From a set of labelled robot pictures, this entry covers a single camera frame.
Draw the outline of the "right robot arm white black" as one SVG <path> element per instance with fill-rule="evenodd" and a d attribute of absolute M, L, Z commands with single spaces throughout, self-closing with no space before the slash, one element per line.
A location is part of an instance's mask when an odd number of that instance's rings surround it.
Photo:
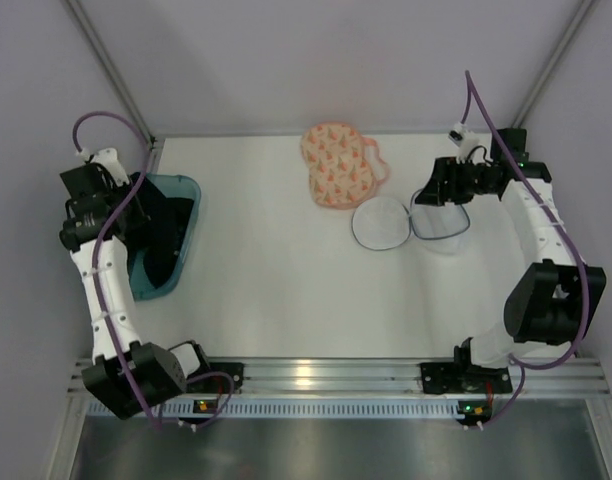
<path fill-rule="evenodd" d="M 434 241 L 457 236 L 452 213 L 493 195 L 512 221 L 526 265 L 502 319 L 464 341 L 471 364 L 502 368 L 543 346 L 572 345 L 586 335 L 607 279 L 565 243 L 547 165 L 530 160 L 521 128 L 497 131 L 489 147 L 463 123 L 448 137 L 458 152 L 437 158 L 427 184 L 411 197 L 412 232 L 420 236 L 428 226 Z"/>

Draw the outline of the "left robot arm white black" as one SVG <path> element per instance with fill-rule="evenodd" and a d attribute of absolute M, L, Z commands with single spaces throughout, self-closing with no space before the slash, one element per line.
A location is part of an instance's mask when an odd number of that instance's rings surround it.
<path fill-rule="evenodd" d="M 116 179 L 97 163 L 60 178 L 70 197 L 59 238 L 79 271 L 93 332 L 92 364 L 82 379 L 125 420 L 185 393 L 189 376 L 210 368 L 193 340 L 170 348 L 144 340 L 136 309 L 177 286 L 201 190 L 183 175 Z"/>

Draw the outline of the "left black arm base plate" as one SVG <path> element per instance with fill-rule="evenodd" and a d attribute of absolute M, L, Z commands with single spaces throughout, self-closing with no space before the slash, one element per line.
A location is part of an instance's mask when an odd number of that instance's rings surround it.
<path fill-rule="evenodd" d="M 226 394 L 231 390 L 237 392 L 243 385 L 244 364 L 235 361 L 213 361 L 209 366 L 200 367 L 187 378 L 188 393 Z"/>

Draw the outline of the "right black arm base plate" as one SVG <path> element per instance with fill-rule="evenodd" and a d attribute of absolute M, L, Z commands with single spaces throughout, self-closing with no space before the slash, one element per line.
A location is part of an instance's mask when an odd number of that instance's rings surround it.
<path fill-rule="evenodd" d="M 420 364 L 420 372 L 422 389 L 426 394 L 509 394 L 513 391 L 507 368 L 424 362 Z"/>

